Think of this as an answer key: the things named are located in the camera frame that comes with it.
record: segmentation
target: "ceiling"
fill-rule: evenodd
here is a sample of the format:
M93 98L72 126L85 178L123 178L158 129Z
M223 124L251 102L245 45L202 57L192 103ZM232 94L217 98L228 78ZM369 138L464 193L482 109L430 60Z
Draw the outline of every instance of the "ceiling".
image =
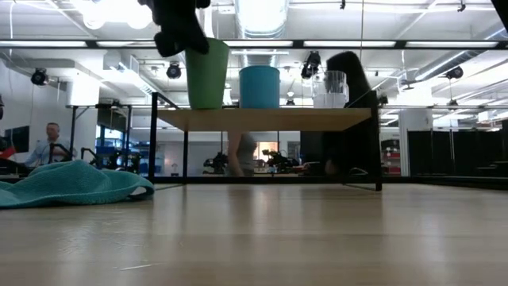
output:
M214 36L220 39L238 38L233 0L215 0L212 27ZM481 40L478 35L494 26L502 27L490 0L468 0L467 9L457 12L459 0L348 0L345 10L340 1L290 0L287 23L282 38L285 39L372 39L372 40ZM10 9L12 1L0 0L0 38L10 38ZM12 6L12 32L14 39L151 39L158 28L150 24L145 29L132 29L125 23L105 23L100 29L88 29L83 16L67 0L23 1ZM252 11L263 16L263 10ZM102 88L102 97L115 97L124 102L145 104L144 94L132 84L116 80L104 71L106 50L13 50L11 60L65 59L102 77L114 88ZM324 63L340 50L320 50ZM432 50L356 50L374 87L386 76L403 69L419 69L447 54L449 51ZM163 59L156 50L121 50L123 57L134 56L140 62L140 74L151 85L163 91L177 104L187 101L185 69L180 79L168 79L165 71L170 61L182 61L174 56ZM307 50L288 50L279 56L281 70L281 97L293 91L295 97L309 98L309 84L301 80L299 72L308 56ZM482 89L506 79L505 51L490 51L462 64L464 77L451 84L447 79L434 78L416 86L429 87L433 101L446 103L450 95L457 96ZM238 72L241 57L231 55L227 82L232 86L232 97L238 98ZM389 93L391 102L397 101L398 90ZM481 95L478 100L487 101L508 96L508 86Z

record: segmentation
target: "air duct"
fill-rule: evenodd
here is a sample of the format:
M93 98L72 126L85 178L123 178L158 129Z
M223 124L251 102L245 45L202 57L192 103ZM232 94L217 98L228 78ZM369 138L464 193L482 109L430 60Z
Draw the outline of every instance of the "air duct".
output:
M508 39L508 32L500 25L496 25L494 28L488 29L482 33L479 39L484 41L506 41ZM436 76L442 75L449 70L464 64L465 62L476 58L483 54L486 50L467 50L462 52L452 51L444 56L434 60L432 63L419 68L418 70L407 72L406 78L402 79L402 84L420 83L426 80L432 79ZM394 87L397 83L391 82L390 85L379 87L380 90L389 90Z
M235 0L237 28L242 39L279 39L286 27L289 0ZM244 67L279 64L277 55L245 55Z

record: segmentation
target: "clear glass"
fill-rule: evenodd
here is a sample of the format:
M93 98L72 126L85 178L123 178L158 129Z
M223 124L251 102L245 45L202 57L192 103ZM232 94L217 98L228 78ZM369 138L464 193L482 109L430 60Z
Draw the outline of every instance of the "clear glass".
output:
M312 78L314 108L342 108L349 101L347 76L342 71L325 71Z

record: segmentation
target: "man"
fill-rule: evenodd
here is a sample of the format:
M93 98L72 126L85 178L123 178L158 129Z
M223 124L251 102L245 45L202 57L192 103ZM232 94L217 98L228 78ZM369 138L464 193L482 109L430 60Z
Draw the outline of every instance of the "man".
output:
M49 162L50 157L50 144L61 144L65 149L69 150L71 147L71 142L67 139L63 139L60 137L60 127L55 122L49 122L46 126L46 134L48 138L46 140L37 141L37 145L33 153L26 160L26 166L32 166L33 163L38 162L36 166L43 164L51 164L55 162L60 162L67 156L67 153L59 147L55 147L53 150L52 161Z

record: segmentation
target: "person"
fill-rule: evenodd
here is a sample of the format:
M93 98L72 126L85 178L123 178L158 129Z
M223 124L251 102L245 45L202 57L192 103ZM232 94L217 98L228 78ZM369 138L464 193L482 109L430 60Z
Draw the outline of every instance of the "person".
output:
M228 176L254 176L257 143L249 133L228 132Z
M346 74L346 83L349 87L349 101L346 103L346 107L357 102L371 90L361 61L354 52L342 52L332 56L326 61L326 67L328 71L340 71ZM364 167L362 166L363 162L368 160L367 153L348 153L348 142L341 132L324 132L321 142L324 150L323 164L326 175L346 176L352 168ZM354 142L354 144L357 148L363 148L361 145L367 145L368 142L366 140Z
M53 150L52 161L49 162L50 157L50 144L61 144L65 149L69 150L71 142L68 139L60 136L60 126L55 122L49 122L46 125L46 134L48 138L45 140L37 141L35 150L25 161L26 166L32 166L34 163L38 165L51 164L63 160L68 154L60 147L55 147Z

